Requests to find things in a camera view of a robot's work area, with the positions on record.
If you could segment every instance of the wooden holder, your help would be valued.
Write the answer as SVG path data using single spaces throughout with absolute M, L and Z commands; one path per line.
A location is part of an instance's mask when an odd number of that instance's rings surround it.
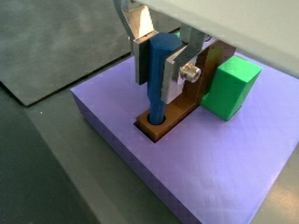
M 185 82 L 182 94 L 166 106 L 166 120 L 161 125 L 153 125 L 149 120 L 150 110 L 138 118 L 135 126 L 158 142 L 183 118 L 201 106 L 202 97 L 210 92 L 214 75 L 219 65 L 234 55 L 237 48 L 221 40 L 201 52 L 195 66 L 202 70 L 197 82 Z

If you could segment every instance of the white surface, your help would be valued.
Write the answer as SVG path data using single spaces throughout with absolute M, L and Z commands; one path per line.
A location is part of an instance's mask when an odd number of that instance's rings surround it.
M 299 1 L 139 0 L 299 78 Z

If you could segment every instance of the green cube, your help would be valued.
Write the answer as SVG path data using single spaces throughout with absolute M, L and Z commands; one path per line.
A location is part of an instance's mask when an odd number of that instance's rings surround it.
M 262 67 L 233 56 L 219 67 L 201 105 L 229 121 L 242 107 Z

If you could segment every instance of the metal bracket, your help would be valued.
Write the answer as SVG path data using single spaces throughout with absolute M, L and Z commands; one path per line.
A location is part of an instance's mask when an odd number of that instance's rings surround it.
M 189 62 L 195 64 L 195 57 L 217 41 L 215 38 L 209 38 L 209 41 L 206 39 L 207 35 L 203 32 L 187 24 L 182 24 L 182 41 L 189 45 L 175 52 L 165 62 L 162 100 L 167 104 L 183 92 L 185 79 L 181 76 L 181 69 Z
M 135 55 L 135 82 L 142 85 L 149 79 L 149 39 L 158 33 L 149 7 L 133 0 L 114 0 L 117 12 L 130 37 L 131 53 Z

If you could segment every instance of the purple foam block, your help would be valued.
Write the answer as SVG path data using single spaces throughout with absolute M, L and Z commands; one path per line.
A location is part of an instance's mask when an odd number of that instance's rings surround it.
M 150 107 L 133 59 L 79 84 L 79 110 L 183 223 L 250 223 L 299 139 L 299 80 L 265 70 L 223 122 L 199 107 L 154 143 L 134 125 Z

